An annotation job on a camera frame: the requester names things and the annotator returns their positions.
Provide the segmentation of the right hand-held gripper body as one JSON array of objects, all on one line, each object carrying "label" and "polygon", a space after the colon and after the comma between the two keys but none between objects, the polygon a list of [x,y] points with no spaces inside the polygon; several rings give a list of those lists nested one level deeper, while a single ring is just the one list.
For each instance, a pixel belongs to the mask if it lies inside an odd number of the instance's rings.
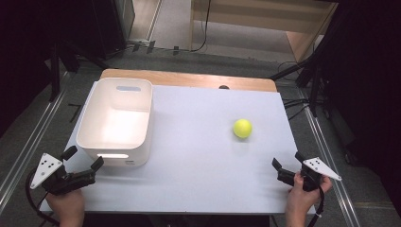
[{"label": "right hand-held gripper body", "polygon": [[[303,190],[306,192],[318,188],[322,176],[329,177],[336,181],[341,181],[342,177],[324,163],[319,157],[301,161],[301,176],[304,177]],[[288,185],[294,185],[295,173],[284,169],[280,163],[277,163],[277,180]]]}]

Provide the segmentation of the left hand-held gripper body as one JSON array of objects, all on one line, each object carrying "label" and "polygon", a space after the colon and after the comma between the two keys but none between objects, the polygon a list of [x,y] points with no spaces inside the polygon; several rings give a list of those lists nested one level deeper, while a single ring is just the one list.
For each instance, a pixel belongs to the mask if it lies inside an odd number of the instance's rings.
[{"label": "left hand-held gripper body", "polygon": [[29,183],[31,189],[41,186],[53,195],[64,195],[96,182],[96,164],[81,172],[67,172],[64,162],[73,155],[63,154],[55,158],[44,153],[34,170],[33,179]]}]

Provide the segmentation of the white plastic storage bin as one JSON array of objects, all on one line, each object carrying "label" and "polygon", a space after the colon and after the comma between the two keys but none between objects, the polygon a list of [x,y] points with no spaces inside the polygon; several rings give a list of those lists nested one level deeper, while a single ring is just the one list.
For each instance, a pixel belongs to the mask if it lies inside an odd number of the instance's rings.
[{"label": "white plastic storage bin", "polygon": [[77,144],[107,166],[145,164],[150,154],[152,98],[153,86],[146,79],[100,79],[82,113]]}]

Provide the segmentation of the yellow tennis ball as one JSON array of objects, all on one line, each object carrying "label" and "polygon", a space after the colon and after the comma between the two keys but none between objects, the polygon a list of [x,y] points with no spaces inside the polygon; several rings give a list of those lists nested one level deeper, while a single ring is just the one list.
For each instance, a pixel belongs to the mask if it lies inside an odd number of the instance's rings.
[{"label": "yellow tennis ball", "polygon": [[253,130],[252,123],[247,119],[238,119],[233,125],[233,132],[239,138],[248,138]]}]

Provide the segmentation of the person's right hand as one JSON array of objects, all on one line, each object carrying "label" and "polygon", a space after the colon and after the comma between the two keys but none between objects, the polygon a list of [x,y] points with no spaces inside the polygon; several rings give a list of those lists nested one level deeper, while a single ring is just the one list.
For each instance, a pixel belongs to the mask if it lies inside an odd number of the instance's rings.
[{"label": "person's right hand", "polygon": [[286,204],[286,227],[305,227],[306,214],[321,197],[320,190],[304,191],[304,178],[300,172],[295,173],[293,181],[294,186],[288,191]]}]

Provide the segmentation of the person's left hand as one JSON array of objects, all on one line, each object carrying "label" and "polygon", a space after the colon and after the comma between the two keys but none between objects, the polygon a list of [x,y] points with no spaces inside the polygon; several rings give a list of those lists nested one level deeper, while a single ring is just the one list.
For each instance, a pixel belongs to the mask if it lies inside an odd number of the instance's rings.
[{"label": "person's left hand", "polygon": [[82,227],[85,199],[80,189],[59,196],[49,193],[45,199],[59,218],[60,227]]}]

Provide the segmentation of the white table mat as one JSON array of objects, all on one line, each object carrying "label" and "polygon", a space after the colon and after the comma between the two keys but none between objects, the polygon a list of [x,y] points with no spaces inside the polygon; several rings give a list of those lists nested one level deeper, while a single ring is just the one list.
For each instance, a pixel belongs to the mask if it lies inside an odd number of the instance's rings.
[{"label": "white table mat", "polygon": [[[284,212],[288,186],[271,162],[301,165],[281,96],[276,92],[194,87],[153,88],[148,161],[104,166],[83,194],[89,212],[269,215]],[[233,132],[253,125],[248,138]]]}]

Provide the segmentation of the black metal stand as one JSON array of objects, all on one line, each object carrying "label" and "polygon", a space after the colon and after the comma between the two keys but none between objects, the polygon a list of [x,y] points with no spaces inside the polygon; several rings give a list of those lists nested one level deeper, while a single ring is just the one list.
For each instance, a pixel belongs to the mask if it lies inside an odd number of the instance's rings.
[{"label": "black metal stand", "polygon": [[79,64],[76,55],[84,57],[86,60],[92,62],[100,69],[105,70],[109,68],[109,65],[107,65],[105,62],[101,61],[95,55],[79,47],[78,45],[67,40],[56,40],[50,48],[50,102],[53,102],[61,93],[60,62],[64,64],[64,67],[68,72],[77,72],[79,69]]}]

